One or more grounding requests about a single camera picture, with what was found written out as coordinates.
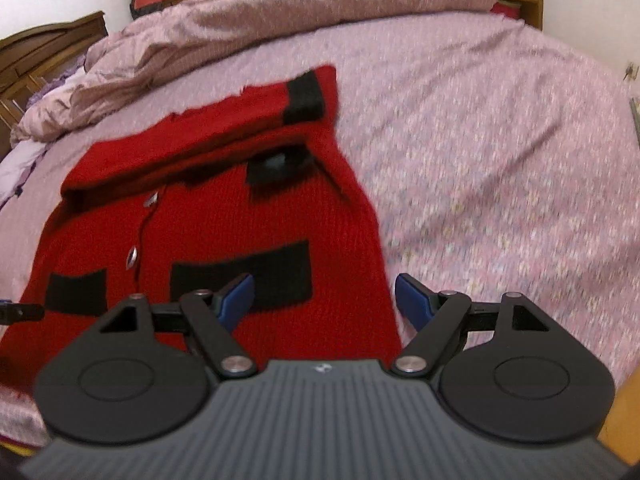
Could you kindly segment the red knitted sweater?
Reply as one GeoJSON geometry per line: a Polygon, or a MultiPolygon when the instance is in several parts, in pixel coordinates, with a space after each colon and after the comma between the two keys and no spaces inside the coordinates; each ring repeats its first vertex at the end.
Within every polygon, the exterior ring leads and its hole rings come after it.
{"type": "Polygon", "coordinates": [[[337,74],[288,80],[93,144],[61,186],[1,341],[2,385],[37,373],[132,294],[156,304],[255,283],[234,330],[259,364],[378,359],[401,343],[378,220],[337,146],[337,74]]]}

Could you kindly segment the white purple pillow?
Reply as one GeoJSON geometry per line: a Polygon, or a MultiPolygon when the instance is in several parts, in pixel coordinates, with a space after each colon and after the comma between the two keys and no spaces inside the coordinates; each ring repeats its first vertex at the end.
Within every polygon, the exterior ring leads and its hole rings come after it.
{"type": "MultiPolygon", "coordinates": [[[[69,81],[74,82],[80,75],[83,75],[85,73],[85,59],[84,54],[79,55],[61,75],[46,82],[28,99],[26,110],[30,110],[48,94],[58,92],[58,88],[65,86],[69,81]]],[[[26,180],[48,149],[47,143],[26,140],[18,142],[17,146],[6,155],[1,162],[1,206],[4,206],[13,196],[21,194],[26,180]]]]}

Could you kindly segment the wooden headboard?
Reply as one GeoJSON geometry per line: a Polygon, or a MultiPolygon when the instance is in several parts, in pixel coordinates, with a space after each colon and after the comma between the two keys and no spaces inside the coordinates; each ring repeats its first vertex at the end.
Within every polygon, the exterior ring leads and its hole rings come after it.
{"type": "Polygon", "coordinates": [[[41,25],[1,40],[1,158],[28,100],[107,35],[102,11],[76,21],[41,25]]]}

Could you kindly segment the pink rolled duvet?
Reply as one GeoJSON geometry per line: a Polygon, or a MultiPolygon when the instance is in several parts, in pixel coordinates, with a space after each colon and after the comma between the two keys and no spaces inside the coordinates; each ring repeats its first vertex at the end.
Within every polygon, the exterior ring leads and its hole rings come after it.
{"type": "Polygon", "coordinates": [[[480,11],[497,0],[184,0],[138,18],[87,52],[85,73],[26,110],[10,144],[48,143],[96,124],[191,70],[264,40],[348,22],[480,11]]]}

